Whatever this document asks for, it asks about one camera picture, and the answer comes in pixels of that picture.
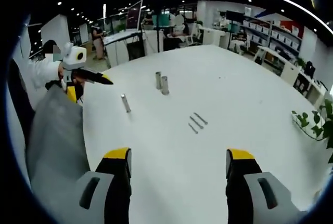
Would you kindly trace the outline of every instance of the computer monitor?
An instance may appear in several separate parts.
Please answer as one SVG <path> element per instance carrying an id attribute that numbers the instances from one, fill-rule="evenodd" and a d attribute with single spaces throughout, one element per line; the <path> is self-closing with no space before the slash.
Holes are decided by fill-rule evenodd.
<path id="1" fill-rule="evenodd" d="M 138 31 L 140 26 L 140 14 L 141 14 L 142 0 L 135 3 L 129 8 L 127 13 L 126 30 Z"/>

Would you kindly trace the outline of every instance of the desk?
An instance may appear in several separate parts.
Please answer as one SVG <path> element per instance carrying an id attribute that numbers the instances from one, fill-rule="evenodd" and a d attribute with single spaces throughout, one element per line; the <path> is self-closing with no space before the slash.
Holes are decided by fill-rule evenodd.
<path id="1" fill-rule="evenodd" d="M 264 52 L 272 54 L 274 57 L 278 58 L 285 64 L 281 77 L 291 86 L 295 84 L 298 74 L 303 75 L 310 82 L 309 92 L 307 93 L 306 98 L 309 100 L 309 102 L 313 104 L 313 106 L 315 106 L 316 109 L 318 109 L 321 103 L 323 102 L 325 96 L 326 92 L 325 87 L 317 84 L 313 79 L 311 79 L 303 71 L 301 71 L 300 67 L 294 66 L 287 59 L 285 59 L 276 51 L 273 51 L 268 47 L 258 46 L 258 51 L 255 54 L 253 60 L 255 61 L 258 56 L 261 56 L 264 61 L 266 56 Z"/>
<path id="2" fill-rule="evenodd" d="M 203 44 L 215 45 L 224 49 L 228 48 L 230 33 L 217 29 L 205 28 L 199 25 L 199 29 L 203 30 Z"/>
<path id="3" fill-rule="evenodd" d="M 170 94 L 155 87 L 155 72 Z M 130 223 L 227 223 L 226 149 L 245 149 L 290 191 L 300 209 L 323 186 L 331 150 L 292 123 L 313 106 L 279 77 L 216 46 L 165 51 L 86 83 L 83 131 L 92 171 L 109 150 L 132 148 Z M 132 109 L 126 113 L 120 95 Z M 195 134 L 197 112 L 207 122 Z"/>
<path id="4" fill-rule="evenodd" d="M 141 31 L 125 31 L 104 38 L 104 45 L 111 67 L 126 63 L 130 60 L 127 44 L 139 41 Z M 143 31 L 142 33 L 145 55 L 157 52 L 157 32 Z M 160 31 L 160 50 L 163 50 L 163 33 Z"/>

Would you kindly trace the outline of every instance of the person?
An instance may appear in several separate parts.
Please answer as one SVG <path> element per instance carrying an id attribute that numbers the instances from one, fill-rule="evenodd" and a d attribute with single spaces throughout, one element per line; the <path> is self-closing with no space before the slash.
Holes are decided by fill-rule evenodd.
<path id="1" fill-rule="evenodd" d="M 185 42 L 185 36 L 189 35 L 187 21 L 182 15 L 177 15 L 173 24 L 174 27 L 170 28 L 171 33 L 164 39 L 164 51 L 180 48 L 180 44 Z"/>
<path id="2" fill-rule="evenodd" d="M 144 30 L 153 30 L 152 13 L 153 11 L 147 12 L 142 21 L 142 27 Z"/>
<path id="3" fill-rule="evenodd" d="M 240 49 L 241 46 L 245 46 L 247 40 L 246 33 L 243 29 L 236 34 L 233 40 L 230 41 L 229 49 L 235 51 L 240 55 L 242 55 L 242 50 Z"/>
<path id="4" fill-rule="evenodd" d="M 103 32 L 98 26 L 92 26 L 92 38 L 98 60 L 104 59 Z"/>
<path id="5" fill-rule="evenodd" d="M 227 20 L 225 12 L 220 12 L 220 28 L 223 31 L 228 30 L 228 25 L 230 24 L 230 21 Z"/>

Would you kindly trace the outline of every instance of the white office chair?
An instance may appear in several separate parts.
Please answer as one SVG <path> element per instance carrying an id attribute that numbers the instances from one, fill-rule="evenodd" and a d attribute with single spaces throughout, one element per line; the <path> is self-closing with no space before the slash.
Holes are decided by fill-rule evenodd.
<path id="1" fill-rule="evenodd" d="M 197 45 L 201 45 L 201 43 L 195 41 L 195 39 L 194 39 L 194 38 L 200 39 L 200 37 L 201 37 L 201 32 L 200 32 L 200 29 L 199 29 L 199 25 L 196 24 L 196 23 L 193 23 L 191 35 L 185 36 L 186 46 L 197 46 Z"/>

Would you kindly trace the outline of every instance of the metal rod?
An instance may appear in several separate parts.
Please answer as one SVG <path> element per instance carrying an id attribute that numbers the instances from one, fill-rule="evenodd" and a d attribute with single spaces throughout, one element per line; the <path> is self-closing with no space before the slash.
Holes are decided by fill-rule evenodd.
<path id="1" fill-rule="evenodd" d="M 201 124 L 199 124 L 193 117 L 189 117 L 193 122 L 195 122 L 196 123 L 196 125 L 198 125 L 199 126 L 199 128 L 200 129 L 203 129 L 203 126 L 201 125 Z"/>
<path id="2" fill-rule="evenodd" d="M 160 90 L 162 87 L 161 86 L 161 72 L 156 72 L 155 78 L 156 78 L 156 89 Z"/>
<path id="3" fill-rule="evenodd" d="M 169 85 L 168 85 L 168 77 L 163 76 L 161 79 L 161 91 L 163 95 L 168 95 L 169 94 Z"/>
<path id="4" fill-rule="evenodd" d="M 188 125 L 191 127 L 191 129 L 194 131 L 195 134 L 198 133 L 198 132 L 196 131 L 196 129 L 194 129 L 193 126 L 192 126 L 190 123 L 188 123 Z"/>
<path id="5" fill-rule="evenodd" d="M 122 94 L 120 97 L 121 97 L 121 100 L 122 100 L 123 103 L 124 103 L 124 106 L 125 106 L 126 112 L 127 112 L 127 113 L 131 112 L 131 108 L 130 108 L 129 103 L 127 102 L 127 99 L 126 99 L 125 94 Z"/>
<path id="6" fill-rule="evenodd" d="M 202 117 L 200 117 L 198 113 L 194 112 L 194 115 L 197 116 L 201 121 L 203 121 L 204 124 L 206 124 L 206 125 L 208 124 L 208 122 L 205 121 Z"/>

